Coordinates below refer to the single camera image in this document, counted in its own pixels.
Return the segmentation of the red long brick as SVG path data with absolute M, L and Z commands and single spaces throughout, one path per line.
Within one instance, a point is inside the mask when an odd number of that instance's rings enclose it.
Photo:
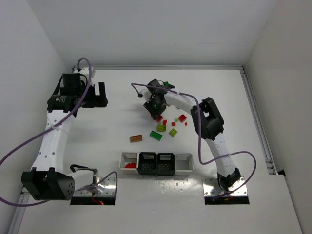
M 157 122 L 161 122 L 163 120 L 163 117 L 161 115 L 159 115 L 156 119 Z

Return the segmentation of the red square brick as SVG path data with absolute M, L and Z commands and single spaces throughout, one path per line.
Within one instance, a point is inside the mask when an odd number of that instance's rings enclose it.
M 184 115 L 184 114 L 181 114 L 179 117 L 178 117 L 178 120 L 180 122 L 185 122 L 187 120 L 187 117 Z

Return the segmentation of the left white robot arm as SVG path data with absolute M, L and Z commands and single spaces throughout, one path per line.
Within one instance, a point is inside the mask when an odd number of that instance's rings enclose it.
M 74 110 L 80 98 L 82 108 L 106 107 L 105 83 L 99 82 L 99 95 L 95 85 L 82 80 L 81 73 L 62 74 L 47 104 L 46 129 L 41 147 L 31 170 L 23 172 L 21 182 L 34 200 L 70 200 L 75 191 L 92 187 L 98 182 L 95 168 L 71 165 L 65 174 L 64 153 L 70 128 L 77 116 Z

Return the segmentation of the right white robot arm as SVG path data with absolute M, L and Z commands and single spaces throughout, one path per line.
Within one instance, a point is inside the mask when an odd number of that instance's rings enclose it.
M 150 81 L 138 97 L 144 98 L 143 106 L 157 119 L 167 106 L 174 106 L 191 115 L 195 132 L 198 134 L 198 161 L 201 165 L 216 162 L 219 187 L 228 191 L 241 177 L 240 171 L 232 160 L 225 143 L 224 119 L 215 103 L 208 97 L 198 102 L 193 95 L 179 92 L 171 84 L 161 85 L 157 79 Z M 209 146 L 213 159 L 204 162 L 201 156 L 201 141 Z

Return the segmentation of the red round decorated brick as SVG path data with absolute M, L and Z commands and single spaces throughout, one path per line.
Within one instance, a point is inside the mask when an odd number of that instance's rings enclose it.
M 127 169 L 135 169 L 136 167 L 137 167 L 136 162 L 131 162 L 131 163 L 128 163 L 127 165 L 125 165 L 125 168 L 127 168 Z

